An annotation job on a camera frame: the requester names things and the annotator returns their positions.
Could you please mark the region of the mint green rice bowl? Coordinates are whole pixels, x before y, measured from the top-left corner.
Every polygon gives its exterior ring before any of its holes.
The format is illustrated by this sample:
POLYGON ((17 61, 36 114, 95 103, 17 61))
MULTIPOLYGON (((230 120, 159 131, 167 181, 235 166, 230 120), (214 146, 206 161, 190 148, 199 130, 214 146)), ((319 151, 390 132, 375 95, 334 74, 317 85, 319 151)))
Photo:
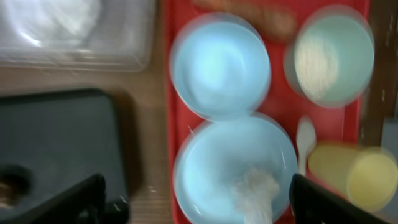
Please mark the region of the mint green rice bowl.
POLYGON ((318 106, 338 108, 359 98, 371 80, 372 30, 355 9, 330 5, 314 12, 286 50, 290 87, 318 106))

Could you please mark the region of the yellow plastic cup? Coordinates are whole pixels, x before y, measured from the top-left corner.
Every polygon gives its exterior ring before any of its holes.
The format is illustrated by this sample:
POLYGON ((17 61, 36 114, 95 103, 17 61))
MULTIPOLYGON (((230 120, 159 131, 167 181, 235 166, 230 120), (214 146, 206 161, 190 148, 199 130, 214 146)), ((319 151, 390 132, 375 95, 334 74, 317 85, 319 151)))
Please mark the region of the yellow plastic cup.
POLYGON ((397 160, 381 147, 321 142, 307 164, 321 183, 367 212, 384 209, 397 191, 397 160))

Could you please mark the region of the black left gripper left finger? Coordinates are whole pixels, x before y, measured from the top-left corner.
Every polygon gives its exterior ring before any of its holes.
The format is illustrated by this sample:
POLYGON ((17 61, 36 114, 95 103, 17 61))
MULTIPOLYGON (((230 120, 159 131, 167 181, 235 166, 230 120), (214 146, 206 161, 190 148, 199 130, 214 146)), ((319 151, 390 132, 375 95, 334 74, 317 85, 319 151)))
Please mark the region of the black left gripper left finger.
POLYGON ((106 204, 106 181, 100 174, 79 182, 18 218, 19 223, 127 223, 129 206, 106 204))

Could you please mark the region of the white napkin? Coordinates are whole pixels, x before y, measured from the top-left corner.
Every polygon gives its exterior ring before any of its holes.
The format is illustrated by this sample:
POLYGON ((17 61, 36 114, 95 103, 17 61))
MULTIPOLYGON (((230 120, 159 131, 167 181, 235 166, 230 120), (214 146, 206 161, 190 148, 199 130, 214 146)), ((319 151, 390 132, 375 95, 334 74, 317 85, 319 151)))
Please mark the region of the white napkin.
POLYGON ((237 209, 244 224, 273 223, 272 201, 279 195, 280 186, 266 170, 252 168, 232 186, 237 209))

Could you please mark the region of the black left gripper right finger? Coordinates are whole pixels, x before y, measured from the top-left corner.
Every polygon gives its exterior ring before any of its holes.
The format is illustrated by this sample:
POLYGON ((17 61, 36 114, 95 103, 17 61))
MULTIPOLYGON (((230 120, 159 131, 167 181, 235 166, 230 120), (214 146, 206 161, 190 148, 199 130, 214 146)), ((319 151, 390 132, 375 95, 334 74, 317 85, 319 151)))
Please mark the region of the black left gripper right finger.
POLYGON ((292 177, 289 200, 296 224, 387 224, 300 174, 292 177))

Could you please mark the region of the small light blue bowl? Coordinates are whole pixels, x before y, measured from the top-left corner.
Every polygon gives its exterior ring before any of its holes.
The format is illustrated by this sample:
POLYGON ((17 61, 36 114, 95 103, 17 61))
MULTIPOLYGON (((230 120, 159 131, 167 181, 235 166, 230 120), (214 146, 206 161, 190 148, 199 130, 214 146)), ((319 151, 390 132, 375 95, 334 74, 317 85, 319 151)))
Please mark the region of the small light blue bowl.
POLYGON ((271 63, 257 30, 225 12, 198 16, 170 51, 172 83, 199 117, 224 121, 257 110, 271 85, 271 63))

